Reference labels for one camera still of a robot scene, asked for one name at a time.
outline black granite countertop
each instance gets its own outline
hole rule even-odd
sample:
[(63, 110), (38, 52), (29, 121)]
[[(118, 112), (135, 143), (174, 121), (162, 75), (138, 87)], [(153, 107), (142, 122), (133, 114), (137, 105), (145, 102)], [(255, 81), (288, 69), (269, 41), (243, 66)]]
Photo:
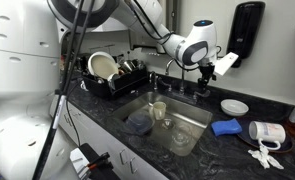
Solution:
[[(197, 103), (188, 95), (178, 100), (212, 112), (213, 122), (232, 119), (220, 109), (220, 102), (224, 99), (240, 100), (249, 106), (250, 111), (242, 118), (282, 123), (292, 110), (292, 106), (278, 102), (212, 87), (210, 90), (210, 97)], [(111, 114), (138, 96), (153, 91), (153, 88), (147, 84), (137, 91), (116, 100), (104, 100), (76, 87), (69, 101), (169, 179), (295, 179), (295, 147), (289, 153), (271, 154), (284, 166), (284, 170), (274, 167), (265, 170), (247, 152), (256, 150), (254, 147), (236, 135), (215, 137), (211, 127), (205, 130), (192, 152), (185, 157), (175, 155), (148, 137), (124, 133), (124, 124), (113, 121)], [(166, 91), (159, 90), (158, 93), (172, 96)]]

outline sink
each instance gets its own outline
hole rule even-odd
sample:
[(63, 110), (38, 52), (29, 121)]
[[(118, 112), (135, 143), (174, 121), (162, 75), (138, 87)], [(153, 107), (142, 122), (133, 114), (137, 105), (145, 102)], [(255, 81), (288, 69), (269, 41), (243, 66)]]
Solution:
[[(173, 126), (164, 126), (165, 120), (156, 120), (154, 118), (152, 104), (157, 101), (166, 103), (167, 108), (165, 120), (167, 122), (172, 122)], [(112, 115), (115, 119), (125, 122), (127, 117), (137, 110), (147, 111), (150, 114), (151, 119), (154, 121), (152, 130), (143, 136), (154, 140), (179, 156), (187, 156), (192, 151), (204, 130), (212, 120), (212, 113), (206, 110), (155, 92), (143, 94), (142, 96), (115, 110)], [(188, 144), (181, 146), (177, 145), (177, 143), (172, 140), (175, 126), (189, 127), (191, 138)]]

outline wall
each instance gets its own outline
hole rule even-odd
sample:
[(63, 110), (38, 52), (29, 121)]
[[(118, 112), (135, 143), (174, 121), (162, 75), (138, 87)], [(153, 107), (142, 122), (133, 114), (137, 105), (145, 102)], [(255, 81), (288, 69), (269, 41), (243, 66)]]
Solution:
[[(179, 34), (187, 36), (192, 24), (200, 19), (213, 20), (217, 28), (217, 45), (226, 52), (235, 7), (244, 0), (181, 0)], [(210, 85), (250, 94), (266, 99), (295, 104), (295, 1), (264, 0), (265, 14), (251, 56), (243, 61), (241, 68), (231, 69), (224, 77)], [(88, 34), (82, 51), (109, 44), (111, 48), (98, 48), (113, 55), (129, 49), (128, 33)], [(144, 60), (149, 70), (164, 74), (170, 57), (150, 56), (136, 49), (132, 58)], [(180, 69), (173, 64), (171, 76), (180, 77)], [(198, 71), (186, 73), (186, 79), (197, 81)]]

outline dish rack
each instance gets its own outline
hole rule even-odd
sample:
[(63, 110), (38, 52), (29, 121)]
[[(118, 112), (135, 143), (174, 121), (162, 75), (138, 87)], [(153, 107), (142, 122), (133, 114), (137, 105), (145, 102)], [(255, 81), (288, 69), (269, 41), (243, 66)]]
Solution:
[(97, 77), (82, 73), (83, 80), (86, 88), (93, 95), (115, 99), (131, 90), (148, 83), (148, 72), (146, 66), (142, 69), (135, 69), (130, 73), (126, 73), (120, 76), (119, 79), (114, 80), (115, 89), (109, 87), (107, 79), (102, 79), (103, 82), (99, 81)]

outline sponge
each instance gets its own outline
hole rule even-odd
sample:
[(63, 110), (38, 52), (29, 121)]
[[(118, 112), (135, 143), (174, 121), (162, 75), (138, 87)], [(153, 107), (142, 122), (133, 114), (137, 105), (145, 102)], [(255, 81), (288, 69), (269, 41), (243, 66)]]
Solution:
[(215, 136), (223, 134), (238, 134), (243, 130), (236, 119), (217, 121), (212, 123), (211, 127), (213, 128)]

